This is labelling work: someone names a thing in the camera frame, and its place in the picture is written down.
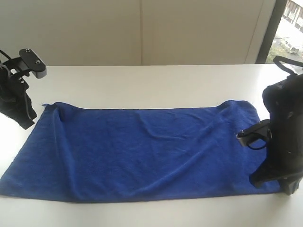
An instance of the microfiber cloth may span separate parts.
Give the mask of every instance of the microfiber cloth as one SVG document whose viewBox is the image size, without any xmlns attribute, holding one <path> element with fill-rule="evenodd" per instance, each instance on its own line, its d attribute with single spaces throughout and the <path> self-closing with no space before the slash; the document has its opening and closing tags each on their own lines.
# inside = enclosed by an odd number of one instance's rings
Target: microfiber cloth
<svg viewBox="0 0 303 227">
<path fill-rule="evenodd" d="M 280 191 L 249 182 L 266 151 L 236 134 L 259 121 L 245 101 L 182 109 L 45 105 L 0 180 L 0 194 L 68 202 L 128 202 Z"/>
</svg>

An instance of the white wall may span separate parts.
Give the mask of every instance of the white wall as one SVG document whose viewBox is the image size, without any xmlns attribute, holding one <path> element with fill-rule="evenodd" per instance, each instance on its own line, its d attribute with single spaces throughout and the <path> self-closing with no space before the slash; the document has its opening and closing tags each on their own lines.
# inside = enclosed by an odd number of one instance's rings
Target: white wall
<svg viewBox="0 0 303 227">
<path fill-rule="evenodd" d="M 275 0 L 1 0 L 0 48 L 48 65 L 254 63 Z"/>
</svg>

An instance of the table surface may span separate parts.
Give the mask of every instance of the table surface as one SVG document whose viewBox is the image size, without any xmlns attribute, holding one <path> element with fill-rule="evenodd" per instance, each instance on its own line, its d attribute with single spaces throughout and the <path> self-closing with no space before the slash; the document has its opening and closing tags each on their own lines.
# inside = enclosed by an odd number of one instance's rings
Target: table surface
<svg viewBox="0 0 303 227">
<path fill-rule="evenodd" d="M 187 108 L 247 100 L 269 117 L 262 91 L 287 75 L 275 65 L 49 67 L 26 78 L 33 108 L 67 102 L 83 108 Z M 33 127 L 0 114 L 0 175 Z M 245 195 L 136 203 L 73 204 L 0 197 L 1 227 L 301 227 L 303 185 L 292 196 Z"/>
</svg>

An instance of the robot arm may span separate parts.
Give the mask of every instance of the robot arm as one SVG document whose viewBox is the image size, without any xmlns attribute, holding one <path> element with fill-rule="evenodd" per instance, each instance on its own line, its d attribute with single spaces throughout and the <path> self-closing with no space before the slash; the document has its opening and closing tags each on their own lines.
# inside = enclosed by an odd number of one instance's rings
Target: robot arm
<svg viewBox="0 0 303 227">
<path fill-rule="evenodd" d="M 0 62 L 0 112 L 27 129 L 34 124 L 37 115 L 26 93 L 29 85 L 22 77 L 28 77 L 32 72 L 38 79 L 43 78 L 47 74 L 46 65 L 30 49 L 20 50 L 20 57 L 14 59 L 1 50 L 0 53 L 8 58 L 8 61 Z"/>
<path fill-rule="evenodd" d="M 264 182 L 278 180 L 281 190 L 290 195 L 303 177 L 303 74 L 295 74 L 281 62 L 303 67 L 302 62 L 274 58 L 274 63 L 290 75 L 263 91 L 270 120 L 239 132 L 237 138 L 251 149 L 267 149 L 266 159 L 250 175 L 251 184 L 260 187 Z M 258 139 L 265 141 L 265 146 L 253 148 L 251 144 Z"/>
</svg>

